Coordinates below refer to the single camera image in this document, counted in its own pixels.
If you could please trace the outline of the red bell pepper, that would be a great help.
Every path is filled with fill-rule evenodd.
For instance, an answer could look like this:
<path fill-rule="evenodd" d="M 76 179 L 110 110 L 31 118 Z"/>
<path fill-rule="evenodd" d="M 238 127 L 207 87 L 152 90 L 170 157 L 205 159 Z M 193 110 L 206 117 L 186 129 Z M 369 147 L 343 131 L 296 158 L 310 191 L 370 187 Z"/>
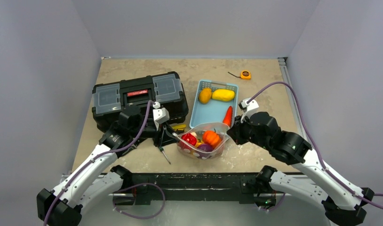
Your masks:
<path fill-rule="evenodd" d="M 188 144 L 195 146 L 198 142 L 196 135 L 192 133 L 186 133 L 181 136 L 181 139 L 186 141 Z"/>

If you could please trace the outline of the clear zip top bag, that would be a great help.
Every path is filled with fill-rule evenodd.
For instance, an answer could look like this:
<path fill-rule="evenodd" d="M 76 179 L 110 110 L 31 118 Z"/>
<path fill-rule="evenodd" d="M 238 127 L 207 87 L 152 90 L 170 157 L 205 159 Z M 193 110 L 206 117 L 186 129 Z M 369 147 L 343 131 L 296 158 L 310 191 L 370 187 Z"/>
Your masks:
<path fill-rule="evenodd" d="M 230 127 L 222 122 L 203 123 L 182 134 L 174 134 L 180 153 L 194 159 L 210 159 L 222 155 L 230 138 Z"/>

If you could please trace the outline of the purple onion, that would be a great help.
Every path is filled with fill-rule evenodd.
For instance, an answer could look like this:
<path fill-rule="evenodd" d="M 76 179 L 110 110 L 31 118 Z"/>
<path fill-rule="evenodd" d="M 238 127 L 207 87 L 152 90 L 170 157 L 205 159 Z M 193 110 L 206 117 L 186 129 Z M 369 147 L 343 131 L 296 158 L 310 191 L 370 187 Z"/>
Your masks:
<path fill-rule="evenodd" d="M 206 152 L 206 153 L 210 153 L 214 150 L 210 144 L 200 144 L 198 146 L 198 149 L 201 150 L 202 152 Z"/>

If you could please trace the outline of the small orange pumpkin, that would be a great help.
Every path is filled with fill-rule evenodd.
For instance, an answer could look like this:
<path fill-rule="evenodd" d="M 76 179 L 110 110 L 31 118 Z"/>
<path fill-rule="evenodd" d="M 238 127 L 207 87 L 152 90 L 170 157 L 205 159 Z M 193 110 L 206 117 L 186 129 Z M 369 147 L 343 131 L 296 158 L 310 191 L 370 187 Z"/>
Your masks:
<path fill-rule="evenodd" d="M 209 144 L 213 149 L 215 149 L 222 141 L 221 137 L 212 130 L 205 131 L 202 140 L 205 144 Z"/>

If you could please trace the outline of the light blue plastic basket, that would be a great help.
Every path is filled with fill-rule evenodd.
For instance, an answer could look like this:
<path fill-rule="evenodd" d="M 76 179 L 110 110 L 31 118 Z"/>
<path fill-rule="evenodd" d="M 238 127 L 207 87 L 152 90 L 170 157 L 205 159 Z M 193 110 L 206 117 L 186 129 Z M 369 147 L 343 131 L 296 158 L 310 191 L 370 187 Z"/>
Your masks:
<path fill-rule="evenodd" d="M 202 104 L 199 99 L 199 93 L 204 88 L 210 88 L 212 91 L 217 89 L 227 89 L 234 91 L 235 98 L 231 101 L 210 100 L 207 104 Z M 233 116 L 237 113 L 239 87 L 236 84 L 218 82 L 202 79 L 198 82 L 196 97 L 191 112 L 189 126 L 194 128 L 203 123 L 222 122 L 229 106 L 233 108 Z"/>

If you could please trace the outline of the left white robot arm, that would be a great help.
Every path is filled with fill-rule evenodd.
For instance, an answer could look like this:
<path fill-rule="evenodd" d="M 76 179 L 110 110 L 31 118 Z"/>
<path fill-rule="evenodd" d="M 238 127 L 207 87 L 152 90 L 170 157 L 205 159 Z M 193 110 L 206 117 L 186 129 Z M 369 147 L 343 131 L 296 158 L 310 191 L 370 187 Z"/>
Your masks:
<path fill-rule="evenodd" d="M 98 141 L 88 158 L 53 189 L 37 195 L 37 211 L 45 226 L 77 226 L 82 215 L 94 203 L 111 193 L 134 192 L 139 186 L 133 174 L 122 166 L 113 167 L 101 179 L 104 169 L 146 139 L 162 147 L 176 142 L 169 123 L 169 112 L 158 102 L 148 101 L 145 112 L 137 105 L 127 105 Z"/>

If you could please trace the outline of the yellow black screwdriver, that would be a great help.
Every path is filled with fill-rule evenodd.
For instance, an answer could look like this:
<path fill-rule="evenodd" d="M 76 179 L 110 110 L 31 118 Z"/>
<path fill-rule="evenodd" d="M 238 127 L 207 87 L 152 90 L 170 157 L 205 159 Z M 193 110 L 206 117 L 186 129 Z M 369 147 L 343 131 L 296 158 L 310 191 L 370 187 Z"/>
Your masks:
<path fill-rule="evenodd" d="M 186 128 L 186 124 L 174 125 L 174 126 L 172 126 L 172 128 L 173 128 L 174 130 L 185 130 L 185 128 Z"/>

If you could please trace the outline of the orange carrot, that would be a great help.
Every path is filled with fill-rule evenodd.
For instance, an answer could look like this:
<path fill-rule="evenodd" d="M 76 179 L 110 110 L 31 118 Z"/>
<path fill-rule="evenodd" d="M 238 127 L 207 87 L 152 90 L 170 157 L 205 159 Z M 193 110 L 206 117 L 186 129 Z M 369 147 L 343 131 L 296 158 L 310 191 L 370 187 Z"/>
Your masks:
<path fill-rule="evenodd" d="M 222 123 L 227 125 L 229 128 L 232 125 L 232 120 L 233 120 L 232 114 L 233 114 L 233 107 L 229 106 L 222 121 Z"/>

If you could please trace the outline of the black plastic toolbox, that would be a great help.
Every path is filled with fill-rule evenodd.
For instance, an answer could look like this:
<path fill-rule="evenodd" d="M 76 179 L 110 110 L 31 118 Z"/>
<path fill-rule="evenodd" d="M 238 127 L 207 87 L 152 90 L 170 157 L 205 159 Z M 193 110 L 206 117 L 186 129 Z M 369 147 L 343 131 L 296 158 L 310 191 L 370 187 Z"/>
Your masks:
<path fill-rule="evenodd" d="M 92 90 L 92 115 L 97 128 L 105 132 L 128 104 L 146 111 L 149 100 L 159 102 L 169 112 L 168 123 L 181 123 L 189 112 L 179 74 L 168 72 L 141 78 L 97 84 Z"/>

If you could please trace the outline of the yellow squash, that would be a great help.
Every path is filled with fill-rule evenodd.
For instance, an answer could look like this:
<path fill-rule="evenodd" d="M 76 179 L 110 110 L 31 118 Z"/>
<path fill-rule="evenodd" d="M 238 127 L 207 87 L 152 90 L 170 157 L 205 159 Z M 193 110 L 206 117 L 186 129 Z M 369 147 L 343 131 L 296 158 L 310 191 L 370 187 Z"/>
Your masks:
<path fill-rule="evenodd" d="M 213 100 L 228 102 L 235 98 L 235 92 L 228 89 L 217 89 L 212 94 Z"/>

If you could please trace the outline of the yellow tape measure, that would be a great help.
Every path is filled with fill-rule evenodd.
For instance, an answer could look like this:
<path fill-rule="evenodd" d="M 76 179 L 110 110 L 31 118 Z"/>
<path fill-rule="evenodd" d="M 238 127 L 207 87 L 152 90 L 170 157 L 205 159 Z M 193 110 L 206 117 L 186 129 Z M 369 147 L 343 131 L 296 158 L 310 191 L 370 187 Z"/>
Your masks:
<path fill-rule="evenodd" d="M 228 74 L 232 75 L 233 77 L 240 78 L 242 80 L 251 80 L 251 73 L 247 70 L 241 71 L 239 75 L 235 75 L 231 72 L 228 72 Z"/>

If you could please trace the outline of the yellow lemon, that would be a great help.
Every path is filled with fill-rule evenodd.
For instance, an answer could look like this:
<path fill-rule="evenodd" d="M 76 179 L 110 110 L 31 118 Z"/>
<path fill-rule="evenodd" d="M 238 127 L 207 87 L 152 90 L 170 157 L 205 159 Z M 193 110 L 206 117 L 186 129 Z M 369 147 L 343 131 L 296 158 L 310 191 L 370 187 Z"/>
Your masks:
<path fill-rule="evenodd" d="M 211 88 L 203 88 L 199 93 L 198 99 L 202 104 L 207 104 L 212 97 L 212 89 Z"/>

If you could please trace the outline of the green handled screwdriver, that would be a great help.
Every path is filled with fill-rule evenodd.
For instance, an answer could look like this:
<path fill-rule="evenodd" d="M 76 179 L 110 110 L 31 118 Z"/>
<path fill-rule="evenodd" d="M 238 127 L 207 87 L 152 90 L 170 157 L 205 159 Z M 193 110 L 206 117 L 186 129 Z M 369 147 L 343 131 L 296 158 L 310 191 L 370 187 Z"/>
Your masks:
<path fill-rule="evenodd" d="M 166 155 L 165 151 L 164 151 L 164 148 L 163 147 L 159 147 L 159 150 L 160 152 L 163 154 L 163 156 L 165 157 L 166 161 L 171 164 L 171 161 L 169 160 L 168 156 Z"/>

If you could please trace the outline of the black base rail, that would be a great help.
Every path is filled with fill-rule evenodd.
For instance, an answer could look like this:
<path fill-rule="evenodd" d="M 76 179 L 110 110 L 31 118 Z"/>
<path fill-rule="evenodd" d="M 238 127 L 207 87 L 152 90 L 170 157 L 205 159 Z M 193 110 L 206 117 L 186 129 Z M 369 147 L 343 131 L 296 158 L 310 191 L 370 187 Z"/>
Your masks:
<path fill-rule="evenodd" d="M 149 205 L 152 201 L 211 201 L 275 206 L 282 193 L 253 173 L 131 173 L 123 192 L 113 194 L 117 206 Z"/>

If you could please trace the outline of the aluminium frame rail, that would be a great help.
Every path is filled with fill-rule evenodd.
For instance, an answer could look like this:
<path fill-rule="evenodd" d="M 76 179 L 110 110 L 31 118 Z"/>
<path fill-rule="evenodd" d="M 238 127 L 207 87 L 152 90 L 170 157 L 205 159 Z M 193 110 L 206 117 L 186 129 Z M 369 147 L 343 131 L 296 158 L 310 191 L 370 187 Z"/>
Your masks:
<path fill-rule="evenodd" d="M 286 57 L 279 57 L 278 58 L 279 68 L 280 68 L 280 71 L 281 71 L 281 74 L 282 74 L 283 81 L 285 83 L 287 83 L 289 86 L 292 87 L 291 79 L 290 79 L 290 76 L 289 76 L 289 73 L 288 73 L 288 69 L 287 69 L 286 59 L 287 59 Z M 301 121 L 301 117 L 300 117 L 300 114 L 299 114 L 299 108 L 298 108 L 297 103 L 296 103 L 296 101 L 294 99 L 294 95 L 293 95 L 292 91 L 288 87 L 286 87 L 286 92 L 287 92 L 287 96 L 288 96 L 288 99 L 289 99 L 289 102 L 290 102 L 290 106 L 291 106 L 291 109 L 292 109 L 292 113 L 293 113 L 293 117 L 294 117 L 294 120 L 295 120 L 295 124 L 297 126 L 298 133 L 306 141 L 308 141 L 311 144 L 311 141 L 308 138 L 308 136 L 306 134 L 306 131 L 305 131 L 304 127 L 303 127 L 303 124 L 302 124 L 302 121 Z"/>

